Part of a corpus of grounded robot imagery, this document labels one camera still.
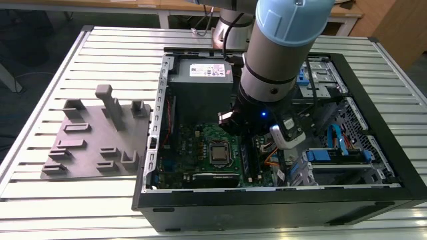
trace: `white cable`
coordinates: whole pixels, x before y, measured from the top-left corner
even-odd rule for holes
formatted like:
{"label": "white cable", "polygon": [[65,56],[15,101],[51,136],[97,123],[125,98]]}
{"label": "white cable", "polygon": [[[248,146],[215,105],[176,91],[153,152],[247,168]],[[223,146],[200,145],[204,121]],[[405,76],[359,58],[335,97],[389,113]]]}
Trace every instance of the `white cable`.
{"label": "white cable", "polygon": [[25,77],[25,76],[28,76],[28,75],[35,75],[35,74],[45,74],[45,75],[52,75],[52,76],[55,76],[55,74],[51,73],[51,72],[29,72],[29,73],[25,73],[25,74],[20,75],[20,76],[16,76],[15,78],[19,79],[19,78],[21,78],[21,77]]}

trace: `aluminum table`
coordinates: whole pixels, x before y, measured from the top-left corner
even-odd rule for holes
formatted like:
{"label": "aluminum table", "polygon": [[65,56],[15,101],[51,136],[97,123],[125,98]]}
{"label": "aluminum table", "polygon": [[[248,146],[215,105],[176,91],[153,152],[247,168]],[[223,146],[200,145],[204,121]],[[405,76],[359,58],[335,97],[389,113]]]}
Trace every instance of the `aluminum table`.
{"label": "aluminum table", "polygon": [[[121,104],[136,99],[153,104],[163,48],[209,48],[211,44],[211,34],[203,38],[188,30],[84,28],[0,167],[0,239],[426,239],[427,204],[353,226],[157,233],[131,210],[135,176],[40,180],[65,100],[101,105],[95,90],[108,84]],[[312,52],[345,56],[427,181],[427,99],[383,46],[367,38],[320,37]]]}

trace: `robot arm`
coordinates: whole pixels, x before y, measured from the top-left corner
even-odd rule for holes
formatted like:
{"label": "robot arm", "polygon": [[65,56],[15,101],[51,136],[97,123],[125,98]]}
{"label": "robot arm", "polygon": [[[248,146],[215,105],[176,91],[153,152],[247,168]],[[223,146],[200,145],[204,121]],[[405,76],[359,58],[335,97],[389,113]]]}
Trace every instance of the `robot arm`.
{"label": "robot arm", "polygon": [[[245,13],[251,13],[256,2],[195,1]],[[219,116],[219,125],[229,134],[260,135],[280,129],[287,143],[304,134],[297,131],[297,119],[291,114],[291,93],[315,40],[327,26],[333,4],[335,0],[257,1],[237,99],[232,111]]]}

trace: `black cable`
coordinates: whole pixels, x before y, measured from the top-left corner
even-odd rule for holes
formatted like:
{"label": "black cable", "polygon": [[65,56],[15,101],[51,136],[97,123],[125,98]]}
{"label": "black cable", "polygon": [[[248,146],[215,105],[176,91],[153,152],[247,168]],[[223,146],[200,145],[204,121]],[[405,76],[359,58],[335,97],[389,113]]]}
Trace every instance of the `black cable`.
{"label": "black cable", "polygon": [[197,29],[200,23],[201,23],[203,20],[207,19],[207,17],[208,17],[207,5],[203,5],[203,8],[204,8],[204,17],[203,17],[203,18],[200,19],[200,21],[196,23],[196,25],[195,25],[195,27],[193,27],[195,29]]}
{"label": "black cable", "polygon": [[192,32],[196,33],[200,37],[204,37],[204,36],[208,34],[208,30],[209,30],[209,28],[211,28],[211,23],[212,23],[212,18],[213,18],[213,7],[212,7],[212,9],[211,9],[211,16],[209,16],[209,18],[208,18],[208,22],[207,22],[207,26],[205,26],[204,33],[200,34],[200,33],[197,32],[196,28],[192,28],[192,29],[191,29]]}
{"label": "black cable", "polygon": [[231,23],[227,32],[225,32],[225,36],[224,36],[224,42],[223,42],[223,47],[221,47],[221,54],[224,55],[224,60],[228,62],[228,57],[227,57],[227,41],[228,41],[228,35],[229,32],[232,31],[232,28],[235,27],[235,25],[237,24],[239,20],[241,19],[244,13],[240,13],[240,15],[237,16],[237,18],[233,20],[233,22]]}
{"label": "black cable", "polygon": [[309,65],[308,57],[305,58],[305,65],[307,65],[307,71],[308,71],[309,85],[311,85],[311,89],[312,89],[312,100],[313,100],[312,109],[316,110],[317,109],[317,103],[319,103],[317,90],[316,90],[316,86],[315,86],[313,72],[312,72],[312,67]]}

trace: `floor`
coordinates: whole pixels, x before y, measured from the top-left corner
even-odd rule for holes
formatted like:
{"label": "floor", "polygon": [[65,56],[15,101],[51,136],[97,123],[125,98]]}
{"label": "floor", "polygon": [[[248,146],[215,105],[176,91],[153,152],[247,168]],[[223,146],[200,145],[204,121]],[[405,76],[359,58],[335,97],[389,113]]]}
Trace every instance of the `floor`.
{"label": "floor", "polygon": [[[49,54],[49,60],[37,67],[27,67],[13,60],[13,55],[0,44],[0,63],[16,76],[25,92],[20,95],[0,85],[0,162],[7,156],[11,144],[25,125],[32,111],[39,103],[44,91],[51,83],[69,48],[79,36],[84,25],[104,27],[160,28],[159,18],[155,15],[129,15],[107,13],[75,13],[73,20],[67,21],[61,12],[48,12],[48,17],[55,28],[55,35],[44,37],[43,41]],[[172,29],[189,29],[184,18],[171,16]],[[420,91],[427,93],[427,55],[424,54],[407,72]]]}

